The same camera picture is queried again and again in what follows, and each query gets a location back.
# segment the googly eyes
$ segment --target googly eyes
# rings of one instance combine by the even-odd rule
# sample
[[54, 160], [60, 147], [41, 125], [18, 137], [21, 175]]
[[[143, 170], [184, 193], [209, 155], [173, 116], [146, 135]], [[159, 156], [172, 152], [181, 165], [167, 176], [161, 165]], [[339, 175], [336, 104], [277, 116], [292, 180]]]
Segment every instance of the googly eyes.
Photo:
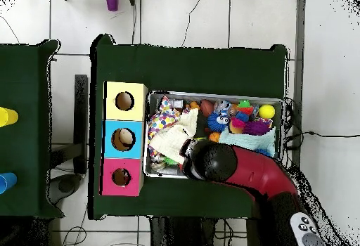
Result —
[[229, 123], [229, 119], [227, 117], [222, 117], [222, 116], [219, 116], [217, 118], [217, 123], [219, 124], [228, 124]]

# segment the round hole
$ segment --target round hole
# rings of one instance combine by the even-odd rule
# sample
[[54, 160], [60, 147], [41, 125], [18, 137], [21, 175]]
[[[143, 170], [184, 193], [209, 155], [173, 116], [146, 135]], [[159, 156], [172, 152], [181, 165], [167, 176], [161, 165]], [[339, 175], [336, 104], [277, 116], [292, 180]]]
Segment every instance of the round hole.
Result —
[[112, 181], [118, 186], [126, 186], [130, 180], [131, 176], [127, 169], [116, 169], [112, 173]]
[[129, 92], [120, 92], [116, 95], [115, 105], [119, 110], [131, 110], [134, 107], [134, 97]]
[[119, 128], [111, 136], [112, 146], [118, 151], [129, 151], [135, 144], [135, 133], [128, 128]]

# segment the blue box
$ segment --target blue box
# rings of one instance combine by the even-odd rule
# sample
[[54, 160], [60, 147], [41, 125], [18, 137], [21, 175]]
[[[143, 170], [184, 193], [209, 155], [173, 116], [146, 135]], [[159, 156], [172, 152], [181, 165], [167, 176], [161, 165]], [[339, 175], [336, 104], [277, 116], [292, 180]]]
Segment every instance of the blue box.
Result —
[[[128, 151], [119, 151], [113, 147], [111, 137], [117, 129], [129, 129], [135, 135], [135, 144]], [[105, 121], [105, 152], [104, 158], [136, 158], [143, 154], [143, 122]]]

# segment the pink box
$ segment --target pink box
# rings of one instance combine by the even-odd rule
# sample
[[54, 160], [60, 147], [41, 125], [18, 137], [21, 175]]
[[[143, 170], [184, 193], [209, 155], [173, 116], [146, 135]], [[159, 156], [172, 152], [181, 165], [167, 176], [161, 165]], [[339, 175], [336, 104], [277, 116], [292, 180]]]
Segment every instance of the pink box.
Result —
[[[127, 185], [118, 186], [114, 183], [113, 172], [116, 169], [126, 169], [129, 172], [130, 182]], [[103, 173], [100, 178], [103, 181], [103, 190], [99, 190], [100, 195], [137, 197], [143, 185], [141, 160], [131, 158], [105, 158]]]

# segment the white cloth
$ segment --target white cloth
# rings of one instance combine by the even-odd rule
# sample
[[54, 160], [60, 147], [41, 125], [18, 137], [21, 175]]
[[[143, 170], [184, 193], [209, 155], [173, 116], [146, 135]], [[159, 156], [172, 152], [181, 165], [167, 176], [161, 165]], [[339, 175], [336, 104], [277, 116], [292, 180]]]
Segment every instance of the white cloth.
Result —
[[198, 112], [199, 109], [194, 108], [188, 114], [181, 114], [177, 123], [154, 135], [150, 146], [168, 158], [181, 164], [184, 163], [184, 158], [180, 156], [180, 149], [188, 138], [195, 136]]

